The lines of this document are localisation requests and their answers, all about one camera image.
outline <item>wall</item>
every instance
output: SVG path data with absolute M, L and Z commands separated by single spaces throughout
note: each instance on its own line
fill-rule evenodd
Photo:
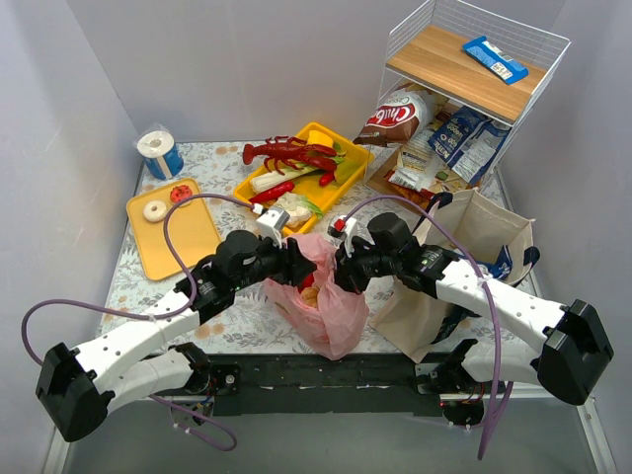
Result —
M 388 33 L 421 0 L 68 0 L 136 128 L 182 140 L 355 135 Z
M 105 301 L 139 162 L 134 128 L 63 0 L 0 1 L 0 64 L 0 471 L 34 473 L 52 422 L 22 315 L 44 298 Z M 98 317 L 42 310 L 36 351 L 92 337 Z
M 504 165 L 513 203 L 537 218 L 547 296 L 595 306 L 615 357 L 594 392 L 619 472 L 629 449 L 632 95 L 629 0 L 567 0 L 553 31 L 573 41 Z

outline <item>red lobster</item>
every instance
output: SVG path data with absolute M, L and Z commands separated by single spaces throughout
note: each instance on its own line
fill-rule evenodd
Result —
M 325 171 L 336 171 L 336 162 L 328 156 L 336 156 L 338 153 L 335 149 L 325 145 L 308 145 L 305 140 L 296 138 L 295 136 L 276 136 L 275 138 L 266 139 L 265 145 L 253 146 L 247 143 L 244 146 L 243 158 L 244 164 L 250 165 L 256 156 L 268 155 L 264 161 L 264 166 L 269 171 L 268 163 L 275 161 L 275 169 L 284 174 L 278 168 L 280 161 L 285 166 L 289 166 L 294 170 L 300 170 L 295 163 L 290 160 L 299 161 L 309 166 L 315 166 Z

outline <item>shelf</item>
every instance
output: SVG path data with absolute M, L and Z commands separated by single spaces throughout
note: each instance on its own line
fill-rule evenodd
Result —
M 546 71 L 520 61 L 528 76 L 505 84 L 463 51 L 467 38 L 430 25 L 390 59 L 388 69 L 474 109 L 513 124 Z

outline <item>yellow tray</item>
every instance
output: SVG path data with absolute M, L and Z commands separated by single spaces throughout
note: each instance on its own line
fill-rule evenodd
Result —
M 136 239 L 140 261 L 149 279 L 163 279 L 182 271 L 165 242 L 164 221 L 149 222 L 142 215 L 143 208 L 151 200 L 162 200 L 171 207 L 169 193 L 179 185 L 187 185 L 194 195 L 199 194 L 196 180 L 186 178 L 133 197 L 127 203 L 127 216 Z M 169 219 L 169 237 L 187 267 L 194 266 L 208 254 L 214 254 L 221 241 L 203 199 L 195 199 L 173 213 Z
M 355 170 L 352 176 L 340 186 L 334 182 L 325 187 L 321 187 L 318 184 L 321 177 L 320 174 L 310 174 L 292 180 L 296 185 L 294 191 L 292 191 L 293 193 L 307 196 L 309 200 L 320 207 L 323 213 L 327 213 L 329 209 L 331 209 L 334 204 L 338 202 L 338 200 L 351 188 L 351 186 L 353 186 L 357 180 L 362 178 L 366 166 L 373 159 L 373 155 L 361 146 L 354 145 L 343 136 L 338 135 L 335 131 L 332 131 L 326 126 L 315 121 L 305 125 L 305 127 L 300 130 L 296 136 L 306 140 L 311 130 L 318 130 L 326 135 L 329 135 L 335 142 L 340 144 L 343 151 L 347 152 L 347 155 L 345 156 L 346 160 L 357 162 L 357 170 Z M 258 157 L 257 160 L 264 160 L 264 158 Z M 246 178 L 246 181 L 235 188 L 233 195 L 244 202 L 248 202 L 248 199 L 255 195 L 250 186 L 250 180 L 267 172 L 268 170 L 266 170 L 263 165 L 259 167 L 257 171 Z M 314 225 L 316 225 L 316 222 L 318 222 L 318 216 L 312 215 L 310 219 L 303 223 L 300 227 L 283 227 L 283 235 L 306 234 L 312 229 L 312 227 L 314 227 Z

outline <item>toilet paper roll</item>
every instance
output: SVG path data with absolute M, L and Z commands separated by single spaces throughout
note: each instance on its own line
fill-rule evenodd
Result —
M 183 161 L 171 133 L 153 130 L 138 139 L 136 149 L 143 156 L 149 172 L 159 180 L 168 180 L 182 170 Z

